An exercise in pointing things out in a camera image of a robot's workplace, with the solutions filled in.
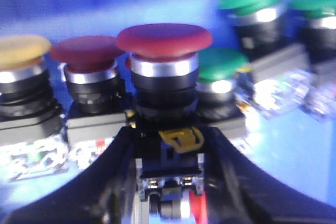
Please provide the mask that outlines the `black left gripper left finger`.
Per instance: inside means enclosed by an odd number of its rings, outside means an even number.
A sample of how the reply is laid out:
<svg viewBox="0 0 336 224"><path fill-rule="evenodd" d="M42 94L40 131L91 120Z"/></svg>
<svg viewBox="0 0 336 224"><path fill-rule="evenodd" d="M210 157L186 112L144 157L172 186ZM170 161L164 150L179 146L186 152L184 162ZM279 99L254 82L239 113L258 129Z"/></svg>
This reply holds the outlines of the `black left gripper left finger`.
<svg viewBox="0 0 336 224"><path fill-rule="evenodd" d="M49 195L10 213L4 223L131 223L134 134L122 127L87 169Z"/></svg>

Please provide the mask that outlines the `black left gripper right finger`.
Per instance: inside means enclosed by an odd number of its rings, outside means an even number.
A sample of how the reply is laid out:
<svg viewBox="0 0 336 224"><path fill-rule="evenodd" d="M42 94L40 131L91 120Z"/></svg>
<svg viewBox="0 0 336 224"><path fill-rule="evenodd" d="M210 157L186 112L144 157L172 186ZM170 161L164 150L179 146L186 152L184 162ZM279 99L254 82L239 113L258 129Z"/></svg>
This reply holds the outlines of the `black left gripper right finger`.
<svg viewBox="0 0 336 224"><path fill-rule="evenodd" d="M264 172L219 129L202 133L208 223L335 223L335 207Z"/></svg>

